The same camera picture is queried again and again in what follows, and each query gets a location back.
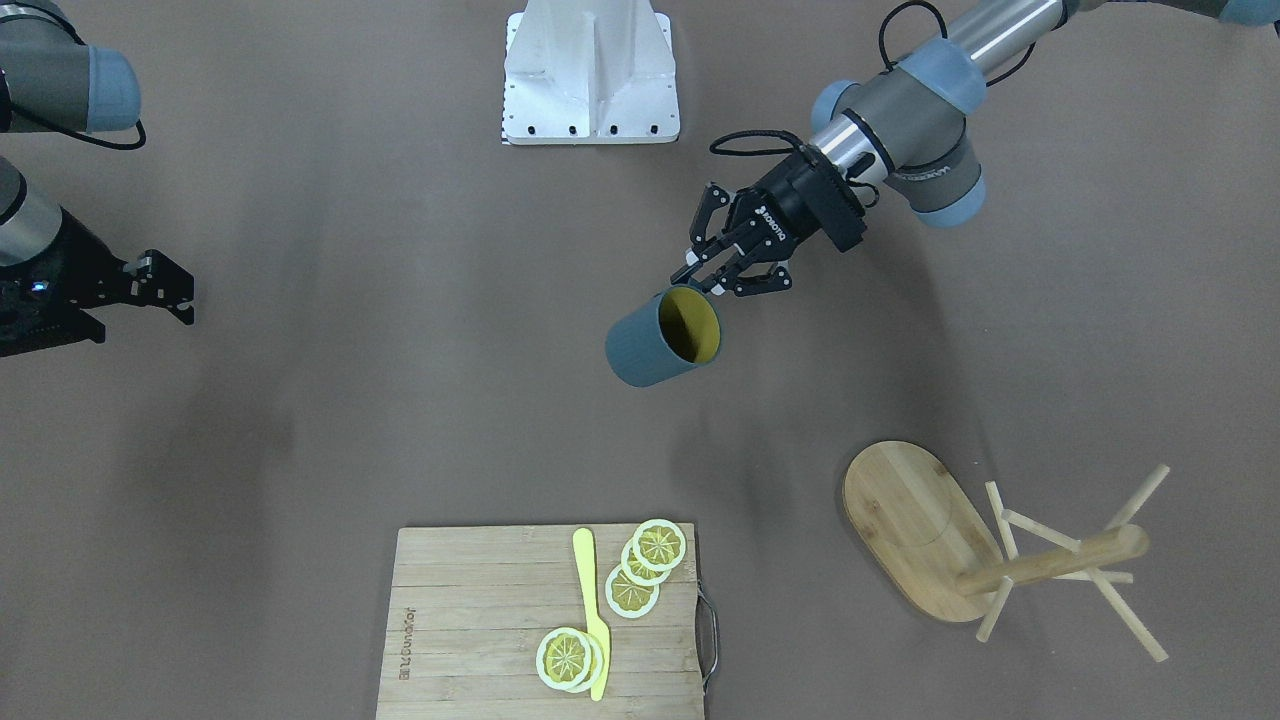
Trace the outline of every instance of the blue joint cap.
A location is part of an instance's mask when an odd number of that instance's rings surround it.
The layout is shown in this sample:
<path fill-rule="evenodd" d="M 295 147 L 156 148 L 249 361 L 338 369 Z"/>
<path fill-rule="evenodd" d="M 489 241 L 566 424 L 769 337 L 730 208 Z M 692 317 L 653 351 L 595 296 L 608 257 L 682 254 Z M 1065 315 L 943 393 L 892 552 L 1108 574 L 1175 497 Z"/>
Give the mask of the blue joint cap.
<path fill-rule="evenodd" d="M 1228 0 L 1217 19 L 1240 26 L 1268 26 L 1280 22 L 1280 0 Z"/>
<path fill-rule="evenodd" d="M 897 67 L 965 115 L 973 114 L 987 99 L 987 78 L 959 45 L 934 37 L 911 53 Z"/>
<path fill-rule="evenodd" d="M 987 181 L 978 176 L 978 182 L 973 183 L 969 192 L 951 205 L 932 213 L 916 213 L 915 217 L 931 228 L 954 228 L 973 219 L 982 210 L 982 204 L 987 201 Z"/>
<path fill-rule="evenodd" d="M 831 124 L 831 119 L 836 117 L 836 104 L 840 102 L 840 96 L 855 85 L 858 83 L 851 79 L 837 79 L 818 95 L 818 100 L 813 104 L 813 114 L 809 117 L 813 132 L 822 132 L 822 128 Z"/>
<path fill-rule="evenodd" d="M 88 49 L 88 115 L 84 129 L 129 129 L 142 115 L 142 90 L 133 67 L 118 50 Z"/>

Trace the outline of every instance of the white plastic bracket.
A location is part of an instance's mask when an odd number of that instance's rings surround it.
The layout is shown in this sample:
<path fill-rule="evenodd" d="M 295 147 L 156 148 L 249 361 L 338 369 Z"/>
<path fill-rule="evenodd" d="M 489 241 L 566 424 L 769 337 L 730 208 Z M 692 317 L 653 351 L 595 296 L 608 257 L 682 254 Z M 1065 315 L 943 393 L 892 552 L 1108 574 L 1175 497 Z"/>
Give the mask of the white plastic bracket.
<path fill-rule="evenodd" d="M 502 140 L 673 142 L 671 19 L 649 0 L 529 0 L 507 20 Z"/>

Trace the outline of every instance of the metal handle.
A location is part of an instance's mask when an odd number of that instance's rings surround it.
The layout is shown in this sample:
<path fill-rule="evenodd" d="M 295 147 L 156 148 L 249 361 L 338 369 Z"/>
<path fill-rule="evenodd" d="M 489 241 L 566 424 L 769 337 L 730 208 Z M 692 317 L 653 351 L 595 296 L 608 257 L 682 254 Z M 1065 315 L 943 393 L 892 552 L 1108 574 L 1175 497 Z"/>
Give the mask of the metal handle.
<path fill-rule="evenodd" d="M 712 683 L 712 676 L 719 670 L 719 618 L 716 615 L 716 605 L 707 597 L 707 587 L 703 585 L 703 579 L 698 578 L 698 605 L 707 607 L 707 616 L 710 618 L 712 623 L 712 666 L 703 673 L 703 692 L 707 692 L 707 687 Z M 703 660 L 703 647 L 701 642 L 698 643 L 698 662 L 701 665 Z"/>

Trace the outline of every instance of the knife handle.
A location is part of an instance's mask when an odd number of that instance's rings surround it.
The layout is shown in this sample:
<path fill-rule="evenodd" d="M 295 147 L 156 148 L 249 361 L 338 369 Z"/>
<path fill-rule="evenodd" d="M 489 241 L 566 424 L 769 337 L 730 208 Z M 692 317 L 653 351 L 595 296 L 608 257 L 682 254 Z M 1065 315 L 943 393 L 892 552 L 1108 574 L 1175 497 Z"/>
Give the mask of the knife handle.
<path fill-rule="evenodd" d="M 586 616 L 599 618 L 600 606 L 595 597 L 595 534 L 590 528 L 573 530 L 573 560 L 577 562 L 577 582 L 582 585 Z"/>

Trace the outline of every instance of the yellow knife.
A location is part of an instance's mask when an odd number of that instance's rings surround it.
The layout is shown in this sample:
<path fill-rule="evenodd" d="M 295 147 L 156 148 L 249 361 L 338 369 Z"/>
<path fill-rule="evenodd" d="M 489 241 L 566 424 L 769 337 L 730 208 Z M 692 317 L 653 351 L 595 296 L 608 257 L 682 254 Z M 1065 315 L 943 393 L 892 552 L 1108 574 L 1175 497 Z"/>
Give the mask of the yellow knife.
<path fill-rule="evenodd" d="M 600 605 L 595 597 L 595 536 L 589 528 L 573 530 L 573 560 L 577 561 L 577 582 L 582 585 L 582 605 L 586 606 L 586 632 L 604 648 L 604 666 L 591 685 L 591 700 L 604 697 L 604 684 L 609 679 L 609 626 L 600 619 Z"/>

